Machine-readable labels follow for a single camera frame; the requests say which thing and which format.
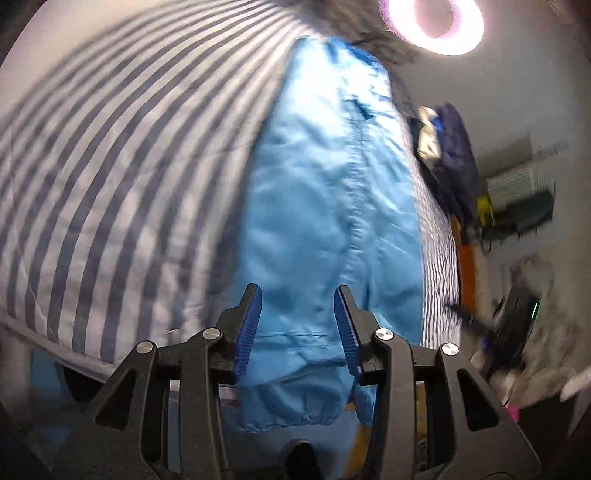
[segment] metal screw head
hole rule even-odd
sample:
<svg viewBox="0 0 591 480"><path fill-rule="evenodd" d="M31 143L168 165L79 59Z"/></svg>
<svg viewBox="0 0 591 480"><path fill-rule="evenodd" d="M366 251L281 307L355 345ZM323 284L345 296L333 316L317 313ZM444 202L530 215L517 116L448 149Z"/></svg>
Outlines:
<svg viewBox="0 0 591 480"><path fill-rule="evenodd" d="M206 340L215 340L221 334L217 328L207 328L203 331L203 338Z"/></svg>
<svg viewBox="0 0 591 480"><path fill-rule="evenodd" d="M152 342L147 340L138 343L138 345L135 347L138 353L150 353L152 348L154 348L154 345L152 345Z"/></svg>
<svg viewBox="0 0 591 480"><path fill-rule="evenodd" d="M380 340L392 340L394 338L394 333L392 330L388 330L387 328L378 328L375 331L375 336Z"/></svg>
<svg viewBox="0 0 591 480"><path fill-rule="evenodd" d="M457 347L455 343L446 343L441 347L443 353L449 356L457 355L460 352L460 349Z"/></svg>

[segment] bed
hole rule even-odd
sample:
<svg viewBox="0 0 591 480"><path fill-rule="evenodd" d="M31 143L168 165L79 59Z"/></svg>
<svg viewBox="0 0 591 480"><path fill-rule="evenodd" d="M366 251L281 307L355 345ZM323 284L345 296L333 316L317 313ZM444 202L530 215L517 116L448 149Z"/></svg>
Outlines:
<svg viewBox="0 0 591 480"><path fill-rule="evenodd" d="M43 5L0 68L0 322L102 381L138 341L215 323L290 49L331 33L314 15L271 0ZM404 133L421 344L435 348L459 343L456 251Z"/></svg>

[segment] light blue fabric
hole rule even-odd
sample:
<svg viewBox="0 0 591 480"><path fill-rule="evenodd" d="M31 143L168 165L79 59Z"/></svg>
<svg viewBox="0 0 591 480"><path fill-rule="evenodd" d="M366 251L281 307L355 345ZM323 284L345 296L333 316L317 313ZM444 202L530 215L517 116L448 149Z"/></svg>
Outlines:
<svg viewBox="0 0 591 480"><path fill-rule="evenodd" d="M353 391L333 312L357 304L411 343L421 337L419 220L405 123L372 56L332 38L294 46L285 84L253 149L236 298L262 288L238 389L249 431L331 423ZM375 389L355 387L359 419Z"/></svg>

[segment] ceiling light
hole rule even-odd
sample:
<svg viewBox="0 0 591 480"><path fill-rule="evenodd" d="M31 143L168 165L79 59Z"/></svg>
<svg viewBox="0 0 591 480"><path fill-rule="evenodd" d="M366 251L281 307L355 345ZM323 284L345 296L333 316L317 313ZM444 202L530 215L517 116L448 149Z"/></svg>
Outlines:
<svg viewBox="0 0 591 480"><path fill-rule="evenodd" d="M438 38L427 35L417 23L415 0L380 0L386 26L403 40L441 55L463 55L474 50L484 35L484 20L474 0L449 0L452 27Z"/></svg>

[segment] black gripper frame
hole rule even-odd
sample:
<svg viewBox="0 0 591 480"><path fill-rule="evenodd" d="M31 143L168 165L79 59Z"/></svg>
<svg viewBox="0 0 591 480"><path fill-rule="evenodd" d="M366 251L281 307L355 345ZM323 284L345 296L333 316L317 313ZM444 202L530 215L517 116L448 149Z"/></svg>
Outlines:
<svg viewBox="0 0 591 480"><path fill-rule="evenodd" d="M397 335L381 339L375 317L357 308L349 287L338 293L357 336L358 383L378 386L363 480L530 480L539 473L523 432L455 346L433 350ZM427 470L415 472L420 381L427 400Z"/></svg>
<svg viewBox="0 0 591 480"><path fill-rule="evenodd" d="M260 294L259 286L250 284L238 307L222 313L217 330L205 329L162 348L139 343L66 440L54 464L55 478L231 480L218 386L236 382L236 340L250 303ZM167 465L171 380L180 380L181 474Z"/></svg>

